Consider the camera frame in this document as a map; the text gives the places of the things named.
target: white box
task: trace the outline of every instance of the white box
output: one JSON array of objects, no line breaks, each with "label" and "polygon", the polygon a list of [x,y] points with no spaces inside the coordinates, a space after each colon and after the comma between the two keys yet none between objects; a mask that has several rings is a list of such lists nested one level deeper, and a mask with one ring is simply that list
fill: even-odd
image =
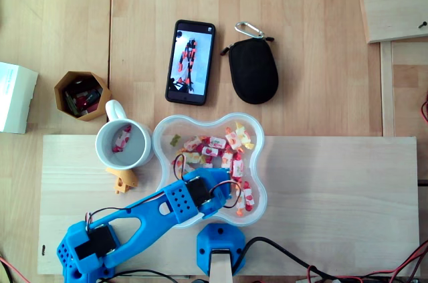
[{"label": "white box", "polygon": [[0,62],[0,132],[25,134],[38,73]]}]

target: translucent plastic bowl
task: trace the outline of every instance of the translucent plastic bowl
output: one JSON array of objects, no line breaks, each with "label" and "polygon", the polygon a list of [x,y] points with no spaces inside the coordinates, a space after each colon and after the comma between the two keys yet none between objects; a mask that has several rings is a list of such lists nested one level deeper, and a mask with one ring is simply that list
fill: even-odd
[{"label": "translucent plastic bowl", "polygon": [[[236,129],[236,122],[242,124],[251,137],[251,142],[255,145],[252,150],[244,149],[242,154],[244,162],[243,182],[248,181],[255,205],[251,211],[243,211],[243,216],[236,214],[236,207],[231,209],[222,208],[210,219],[219,219],[226,221],[231,225],[247,226],[255,223],[265,212],[267,205],[267,194],[265,187],[257,176],[257,159],[263,148],[264,133],[260,123],[252,116],[240,112],[227,114],[223,118],[213,122],[202,122],[189,118],[188,116],[175,115],[169,116],[162,120],[153,132],[153,149],[162,165],[162,179],[158,186],[158,190],[164,186],[176,181],[173,166],[171,162],[177,156],[177,151],[183,147],[186,140],[192,136],[217,136],[225,138],[225,129],[230,127]],[[171,146],[170,142],[174,135],[180,135],[177,146]],[[220,167],[221,159],[213,160],[214,167]],[[227,201],[228,205],[232,205],[236,200],[236,194],[232,193],[232,198]],[[203,214],[200,213],[185,223],[176,225],[175,227],[189,227],[202,220]]]}]

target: cup of candy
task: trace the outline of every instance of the cup of candy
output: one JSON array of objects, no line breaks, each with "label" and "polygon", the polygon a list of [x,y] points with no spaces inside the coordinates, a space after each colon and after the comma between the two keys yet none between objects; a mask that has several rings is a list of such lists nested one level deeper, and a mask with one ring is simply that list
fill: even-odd
[{"label": "cup of candy", "polygon": [[[162,165],[158,190],[197,168],[228,168],[231,198],[211,219],[236,226],[256,222],[266,210],[266,190],[257,176],[257,159],[264,144],[260,123],[252,116],[234,112],[212,122],[174,115],[162,120],[153,132],[153,149]],[[202,220],[203,214],[176,225],[188,227]]]}]

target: white mug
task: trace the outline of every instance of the white mug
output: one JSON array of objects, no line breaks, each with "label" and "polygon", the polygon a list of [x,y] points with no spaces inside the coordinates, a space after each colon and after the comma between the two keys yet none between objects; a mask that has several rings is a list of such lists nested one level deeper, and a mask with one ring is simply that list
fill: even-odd
[{"label": "white mug", "polygon": [[[151,130],[131,119],[116,100],[106,103],[109,119],[96,135],[95,150],[100,160],[113,169],[125,170],[144,165],[153,157]],[[131,125],[129,141],[122,152],[114,153],[116,139],[125,127]]]}]

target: smartphone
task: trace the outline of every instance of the smartphone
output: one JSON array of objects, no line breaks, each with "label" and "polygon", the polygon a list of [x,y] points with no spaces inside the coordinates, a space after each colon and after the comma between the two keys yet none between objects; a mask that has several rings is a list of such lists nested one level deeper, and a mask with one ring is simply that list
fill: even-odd
[{"label": "smartphone", "polygon": [[203,105],[207,101],[215,26],[178,20],[169,60],[165,98],[181,104]]}]

